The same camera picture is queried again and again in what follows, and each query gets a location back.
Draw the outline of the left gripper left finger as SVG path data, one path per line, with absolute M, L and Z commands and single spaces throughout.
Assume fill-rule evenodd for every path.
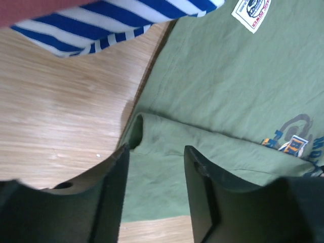
M 54 188 L 1 182 L 1 242 L 117 242 L 130 150 Z

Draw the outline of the olive green printed tank top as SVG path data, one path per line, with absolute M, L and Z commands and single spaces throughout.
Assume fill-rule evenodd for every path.
M 254 184 L 323 173 L 323 1 L 270 1 L 256 33 L 236 1 L 174 26 L 122 142 L 123 222 L 189 214 L 184 148 Z

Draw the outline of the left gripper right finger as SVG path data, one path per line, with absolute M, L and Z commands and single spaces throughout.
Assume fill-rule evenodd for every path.
M 323 242 L 323 179 L 248 182 L 186 146 L 184 168 L 195 242 Z

